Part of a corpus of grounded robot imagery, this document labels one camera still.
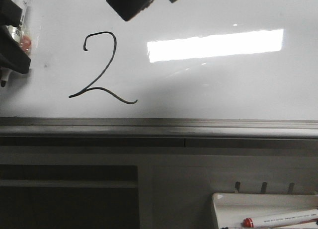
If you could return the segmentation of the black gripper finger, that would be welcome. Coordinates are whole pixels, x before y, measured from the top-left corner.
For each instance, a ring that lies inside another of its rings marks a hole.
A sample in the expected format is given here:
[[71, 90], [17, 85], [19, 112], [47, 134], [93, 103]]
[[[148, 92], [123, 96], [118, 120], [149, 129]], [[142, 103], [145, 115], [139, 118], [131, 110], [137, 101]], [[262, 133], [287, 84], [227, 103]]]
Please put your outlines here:
[[0, 27], [0, 66], [20, 74], [29, 73], [31, 59], [9, 35], [6, 26]]
[[22, 9], [12, 0], [0, 0], [0, 25], [17, 27], [20, 24]]

